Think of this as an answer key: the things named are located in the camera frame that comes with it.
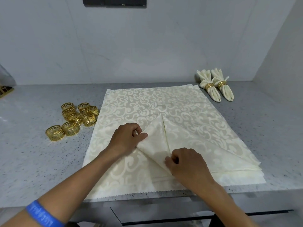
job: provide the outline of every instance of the person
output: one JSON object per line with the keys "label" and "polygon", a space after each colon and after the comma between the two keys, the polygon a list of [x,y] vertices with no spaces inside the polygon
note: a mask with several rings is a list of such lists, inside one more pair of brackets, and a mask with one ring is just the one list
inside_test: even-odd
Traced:
{"label": "person", "polygon": [[[136,123],[119,126],[109,145],[93,161],[42,195],[37,205],[44,208],[54,220],[67,223],[108,168],[119,158],[130,154],[147,136]],[[165,158],[165,164],[182,185],[205,201],[225,227],[257,226],[214,181],[203,157],[195,150],[175,149],[171,157]],[[40,227],[39,221],[30,215],[31,209],[22,210],[2,227]]]}

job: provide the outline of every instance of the blue silicone bracelet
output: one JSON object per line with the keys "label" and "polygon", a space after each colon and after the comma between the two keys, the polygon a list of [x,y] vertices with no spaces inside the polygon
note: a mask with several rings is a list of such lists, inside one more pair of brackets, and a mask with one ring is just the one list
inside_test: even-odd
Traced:
{"label": "blue silicone bracelet", "polygon": [[47,212],[37,200],[33,201],[25,209],[43,227],[64,227],[64,224]]}

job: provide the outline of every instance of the gray speckled countertop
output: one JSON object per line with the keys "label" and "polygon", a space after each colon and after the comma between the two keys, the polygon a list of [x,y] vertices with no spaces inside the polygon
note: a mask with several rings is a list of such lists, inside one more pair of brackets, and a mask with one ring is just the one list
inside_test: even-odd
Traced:
{"label": "gray speckled countertop", "polygon": [[[60,106],[89,102],[99,108],[107,89],[188,83],[16,86],[0,99],[0,207],[25,206],[82,166],[93,127],[51,142],[45,130],[63,124]],[[303,189],[303,118],[274,102],[252,82],[229,82],[235,99],[211,100],[261,161],[266,184],[230,186],[230,193]],[[188,190],[130,194],[98,201],[188,196]]]}

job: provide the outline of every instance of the person's left hand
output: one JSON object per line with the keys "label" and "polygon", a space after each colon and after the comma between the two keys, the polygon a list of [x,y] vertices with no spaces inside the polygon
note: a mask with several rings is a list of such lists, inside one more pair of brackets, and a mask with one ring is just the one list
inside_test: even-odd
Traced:
{"label": "person's left hand", "polygon": [[115,130],[106,149],[113,156],[120,158],[130,154],[135,146],[146,137],[147,133],[142,133],[142,129],[137,123],[126,123]]}

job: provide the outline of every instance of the black electrical socket panel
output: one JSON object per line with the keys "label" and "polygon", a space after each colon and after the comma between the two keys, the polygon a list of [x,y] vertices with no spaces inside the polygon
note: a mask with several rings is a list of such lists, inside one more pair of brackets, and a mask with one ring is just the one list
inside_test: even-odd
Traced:
{"label": "black electrical socket panel", "polygon": [[83,0],[86,7],[143,7],[146,0]]}

